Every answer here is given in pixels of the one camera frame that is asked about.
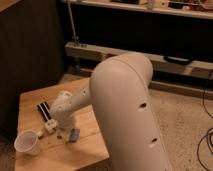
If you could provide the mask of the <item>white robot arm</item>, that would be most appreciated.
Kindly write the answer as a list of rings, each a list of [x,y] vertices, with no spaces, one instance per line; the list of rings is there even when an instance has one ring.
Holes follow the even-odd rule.
[[[113,171],[172,171],[149,95],[152,75],[152,63],[142,53],[108,58],[80,91],[60,92],[50,116],[58,128],[68,129],[71,115],[90,105]]]

